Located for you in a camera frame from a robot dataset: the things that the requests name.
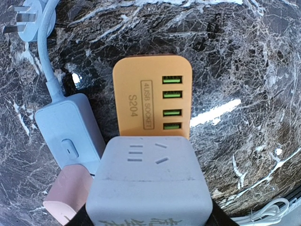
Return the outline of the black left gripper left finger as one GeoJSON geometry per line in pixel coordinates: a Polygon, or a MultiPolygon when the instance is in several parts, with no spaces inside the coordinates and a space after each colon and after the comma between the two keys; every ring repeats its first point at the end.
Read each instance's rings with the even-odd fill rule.
{"type": "Polygon", "coordinates": [[[76,215],[68,222],[68,226],[94,226],[84,204],[76,215]]]}

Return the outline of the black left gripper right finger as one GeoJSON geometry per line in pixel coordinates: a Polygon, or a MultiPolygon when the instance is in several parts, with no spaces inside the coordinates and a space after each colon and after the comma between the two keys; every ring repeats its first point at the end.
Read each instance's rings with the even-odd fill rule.
{"type": "Polygon", "coordinates": [[[238,224],[233,221],[212,199],[213,210],[206,222],[206,226],[238,226],[238,224]]]}

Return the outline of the pink plug adapter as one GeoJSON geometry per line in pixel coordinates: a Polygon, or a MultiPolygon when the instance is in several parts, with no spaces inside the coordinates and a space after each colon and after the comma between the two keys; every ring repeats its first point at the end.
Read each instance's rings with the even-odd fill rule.
{"type": "Polygon", "coordinates": [[[63,167],[43,206],[61,224],[66,225],[87,201],[93,178],[80,164],[63,167]]]}

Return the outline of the white cube socket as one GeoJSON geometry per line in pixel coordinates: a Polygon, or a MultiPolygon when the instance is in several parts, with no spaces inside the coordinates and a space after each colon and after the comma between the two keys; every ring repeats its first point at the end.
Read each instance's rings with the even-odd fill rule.
{"type": "Polygon", "coordinates": [[[188,139],[119,136],[105,148],[86,210],[96,226],[203,226],[213,203],[188,139]]]}

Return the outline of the blue power strip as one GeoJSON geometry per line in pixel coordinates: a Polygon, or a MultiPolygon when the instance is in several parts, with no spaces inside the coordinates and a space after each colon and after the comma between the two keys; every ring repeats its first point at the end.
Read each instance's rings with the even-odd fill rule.
{"type": "Polygon", "coordinates": [[[35,113],[35,121],[60,168],[80,164],[96,173],[105,142],[85,94],[48,104],[35,113]]]}

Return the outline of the orange power strip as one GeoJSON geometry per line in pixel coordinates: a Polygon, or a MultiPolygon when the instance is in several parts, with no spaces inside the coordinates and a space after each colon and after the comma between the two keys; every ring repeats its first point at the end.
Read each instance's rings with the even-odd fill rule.
{"type": "Polygon", "coordinates": [[[192,66],[177,55],[131,56],[113,70],[122,136],[190,136],[192,66]]]}

